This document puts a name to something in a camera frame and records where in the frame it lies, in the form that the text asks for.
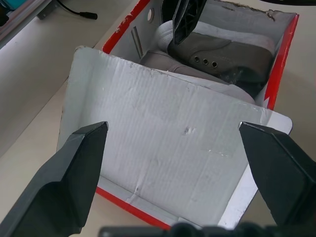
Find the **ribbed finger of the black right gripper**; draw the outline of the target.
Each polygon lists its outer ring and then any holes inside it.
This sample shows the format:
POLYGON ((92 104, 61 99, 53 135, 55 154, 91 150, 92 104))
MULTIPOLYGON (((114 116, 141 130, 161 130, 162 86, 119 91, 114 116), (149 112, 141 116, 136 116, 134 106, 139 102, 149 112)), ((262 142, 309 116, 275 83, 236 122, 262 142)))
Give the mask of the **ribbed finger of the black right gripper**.
POLYGON ((161 5, 162 23, 172 20, 178 0, 163 0, 161 5))
POLYGON ((195 29, 206 0, 179 0, 172 18, 173 43, 179 45, 195 29))

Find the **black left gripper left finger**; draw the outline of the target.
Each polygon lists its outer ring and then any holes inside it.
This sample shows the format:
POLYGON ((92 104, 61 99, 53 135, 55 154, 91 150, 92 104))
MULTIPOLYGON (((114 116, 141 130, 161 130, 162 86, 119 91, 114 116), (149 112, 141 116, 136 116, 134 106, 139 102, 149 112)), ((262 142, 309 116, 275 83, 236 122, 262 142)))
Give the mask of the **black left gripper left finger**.
POLYGON ((87 222, 108 132, 105 121, 80 128, 36 172, 0 224, 2 237, 69 237, 87 222))

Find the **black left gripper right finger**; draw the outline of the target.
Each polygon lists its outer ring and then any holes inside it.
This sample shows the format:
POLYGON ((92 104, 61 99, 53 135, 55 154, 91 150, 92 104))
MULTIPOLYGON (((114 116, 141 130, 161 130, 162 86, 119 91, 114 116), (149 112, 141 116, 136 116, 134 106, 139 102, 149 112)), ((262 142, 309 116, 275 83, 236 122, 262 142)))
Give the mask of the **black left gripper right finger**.
POLYGON ((241 122, 255 184, 277 225, 316 223, 316 163, 284 132, 241 122))

